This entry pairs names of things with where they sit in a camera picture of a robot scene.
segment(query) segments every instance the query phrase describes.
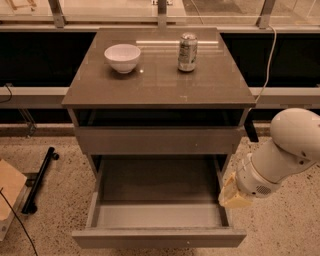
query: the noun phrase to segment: closed drawer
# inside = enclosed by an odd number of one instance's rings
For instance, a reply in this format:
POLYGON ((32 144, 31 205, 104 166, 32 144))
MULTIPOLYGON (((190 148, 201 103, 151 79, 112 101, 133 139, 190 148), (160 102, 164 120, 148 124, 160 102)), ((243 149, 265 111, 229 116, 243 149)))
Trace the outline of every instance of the closed drawer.
POLYGON ((204 157, 115 157, 102 161, 83 248, 236 247, 243 230, 218 204, 219 182, 204 157))
POLYGON ((82 152, 92 155, 233 154, 237 129, 123 129, 76 127, 82 152))

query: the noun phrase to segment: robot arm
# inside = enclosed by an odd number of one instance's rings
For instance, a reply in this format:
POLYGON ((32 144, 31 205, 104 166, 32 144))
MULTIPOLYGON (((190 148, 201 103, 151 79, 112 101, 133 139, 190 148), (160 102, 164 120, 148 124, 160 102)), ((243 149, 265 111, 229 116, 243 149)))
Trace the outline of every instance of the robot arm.
POLYGON ((225 182, 220 205, 236 208, 250 205, 280 188, 288 176, 320 162, 320 116, 305 109, 287 109, 271 122, 271 138, 248 154, 225 182))

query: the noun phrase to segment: white bowl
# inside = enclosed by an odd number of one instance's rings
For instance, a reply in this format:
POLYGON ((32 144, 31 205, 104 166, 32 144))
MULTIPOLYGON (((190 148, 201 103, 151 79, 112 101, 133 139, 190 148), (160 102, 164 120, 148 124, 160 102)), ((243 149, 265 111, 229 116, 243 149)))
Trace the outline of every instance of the white bowl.
POLYGON ((121 74, 131 72, 139 62, 141 51, 131 44, 117 44, 104 52, 108 63, 121 74))

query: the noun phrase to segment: aluminum can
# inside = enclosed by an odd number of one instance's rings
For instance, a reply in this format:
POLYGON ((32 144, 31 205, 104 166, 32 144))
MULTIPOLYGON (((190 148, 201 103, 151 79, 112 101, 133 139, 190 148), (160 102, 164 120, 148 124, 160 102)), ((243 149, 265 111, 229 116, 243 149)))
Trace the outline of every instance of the aluminum can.
POLYGON ((183 33, 180 38, 178 69, 190 72, 196 67, 198 40, 194 33, 183 33))

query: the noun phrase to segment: glass railing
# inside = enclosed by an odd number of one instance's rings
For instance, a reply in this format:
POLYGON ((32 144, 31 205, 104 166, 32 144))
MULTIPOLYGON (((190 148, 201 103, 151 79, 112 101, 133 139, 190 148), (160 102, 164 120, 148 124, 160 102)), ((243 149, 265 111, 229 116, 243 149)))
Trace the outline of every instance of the glass railing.
POLYGON ((168 6, 168 21, 184 17, 190 25, 254 25, 263 3, 264 0, 173 0, 173 4, 185 13, 179 16, 168 6))
POLYGON ((0 0, 1 21, 53 22, 48 0, 0 0))
MULTIPOLYGON (((162 0, 0 0, 0 20, 65 24, 157 24, 162 0)), ((320 0, 164 0, 177 25, 320 25, 320 0)))
POLYGON ((320 0, 277 0, 270 24, 320 25, 320 0))
POLYGON ((68 22, 156 22, 150 0, 60 0, 68 22))

